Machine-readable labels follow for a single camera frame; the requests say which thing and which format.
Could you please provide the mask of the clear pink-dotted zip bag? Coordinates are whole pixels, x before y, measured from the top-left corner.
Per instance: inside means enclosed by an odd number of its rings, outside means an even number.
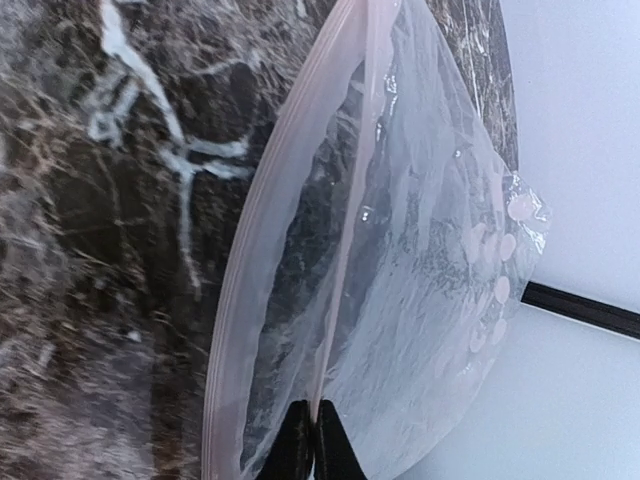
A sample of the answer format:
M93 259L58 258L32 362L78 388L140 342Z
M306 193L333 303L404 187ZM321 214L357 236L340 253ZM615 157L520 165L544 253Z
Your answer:
M371 479L406 477L460 422L548 233L516 140L498 2L334 5L233 241L204 478L256 478L297 400L335 405Z

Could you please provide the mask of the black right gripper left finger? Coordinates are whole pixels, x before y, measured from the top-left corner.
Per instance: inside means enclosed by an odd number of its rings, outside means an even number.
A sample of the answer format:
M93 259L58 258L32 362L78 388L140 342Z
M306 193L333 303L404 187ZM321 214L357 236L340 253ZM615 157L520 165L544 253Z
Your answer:
M312 427L306 400L292 402L267 457L269 480L305 480L313 463Z

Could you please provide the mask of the black vertical frame post right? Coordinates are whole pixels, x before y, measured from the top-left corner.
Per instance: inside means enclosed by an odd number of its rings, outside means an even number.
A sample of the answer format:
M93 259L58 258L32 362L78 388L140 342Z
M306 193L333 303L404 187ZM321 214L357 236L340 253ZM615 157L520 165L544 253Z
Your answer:
M527 284L522 302L594 327L640 339L637 312L535 282Z

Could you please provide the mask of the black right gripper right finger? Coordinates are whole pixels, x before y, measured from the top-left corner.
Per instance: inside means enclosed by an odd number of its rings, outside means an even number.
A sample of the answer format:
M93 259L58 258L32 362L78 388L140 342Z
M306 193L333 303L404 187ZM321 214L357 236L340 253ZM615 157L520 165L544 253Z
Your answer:
M314 479L364 480L364 473L334 404L323 399L315 424Z

